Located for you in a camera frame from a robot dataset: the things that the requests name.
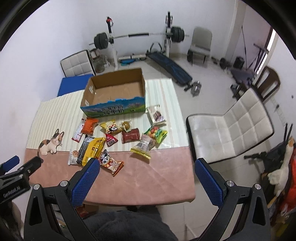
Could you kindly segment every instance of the red triangular package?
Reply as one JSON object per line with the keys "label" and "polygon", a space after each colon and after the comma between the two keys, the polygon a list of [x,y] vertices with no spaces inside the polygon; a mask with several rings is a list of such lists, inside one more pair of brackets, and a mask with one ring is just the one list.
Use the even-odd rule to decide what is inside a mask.
{"label": "red triangular package", "polygon": [[118,142],[118,140],[114,136],[110,134],[106,134],[106,142],[107,142],[107,146],[110,147],[116,142]]}

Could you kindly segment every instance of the white plush toy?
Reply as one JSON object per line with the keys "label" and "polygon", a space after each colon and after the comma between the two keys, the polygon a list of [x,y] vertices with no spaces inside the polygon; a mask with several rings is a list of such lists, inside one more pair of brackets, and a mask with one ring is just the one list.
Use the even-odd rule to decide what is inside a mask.
{"label": "white plush toy", "polygon": [[280,169],[277,169],[271,173],[269,173],[268,179],[269,183],[272,185],[276,185],[274,188],[274,195],[275,197],[270,201],[268,204],[268,208],[270,208],[273,202],[277,199],[277,197],[281,194],[284,190],[286,183],[288,181],[289,176],[289,162],[294,150],[294,139],[291,138],[286,146],[286,152],[284,156],[283,164],[281,165]]}

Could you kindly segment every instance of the white sticker on box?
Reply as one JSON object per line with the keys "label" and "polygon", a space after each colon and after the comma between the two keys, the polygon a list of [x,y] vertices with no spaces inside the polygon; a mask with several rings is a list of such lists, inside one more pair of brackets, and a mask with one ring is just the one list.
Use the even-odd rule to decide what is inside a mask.
{"label": "white sticker on box", "polygon": [[94,87],[93,87],[92,85],[89,87],[89,91],[90,91],[91,93],[94,92]]}

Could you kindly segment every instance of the blue gripper pad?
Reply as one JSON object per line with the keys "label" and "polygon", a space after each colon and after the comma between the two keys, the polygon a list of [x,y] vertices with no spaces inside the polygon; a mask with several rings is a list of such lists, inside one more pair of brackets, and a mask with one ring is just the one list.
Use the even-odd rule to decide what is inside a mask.
{"label": "blue gripper pad", "polygon": [[8,172],[16,165],[20,163],[20,159],[18,156],[14,156],[10,158],[7,162],[3,163],[3,171]]}
{"label": "blue gripper pad", "polygon": [[99,172],[99,160],[95,159],[72,190],[71,204],[73,207],[82,205]]}
{"label": "blue gripper pad", "polygon": [[195,174],[206,191],[211,203],[214,206],[221,207],[223,205],[224,199],[223,190],[218,185],[214,177],[210,174],[210,172],[214,171],[210,168],[210,166],[208,166],[208,168],[210,170],[205,167],[201,160],[197,159],[195,161]]}

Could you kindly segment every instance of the brown wooden chair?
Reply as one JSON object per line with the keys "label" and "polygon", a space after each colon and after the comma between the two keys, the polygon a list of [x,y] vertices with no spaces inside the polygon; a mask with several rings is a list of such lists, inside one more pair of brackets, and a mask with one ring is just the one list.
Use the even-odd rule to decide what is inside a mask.
{"label": "brown wooden chair", "polygon": [[[268,73],[268,76],[265,80],[261,81],[265,73]],[[276,91],[276,89],[279,88],[280,85],[281,82],[276,71],[268,66],[265,66],[256,83],[252,85],[252,88],[258,93],[262,101],[265,101],[273,92]]]}

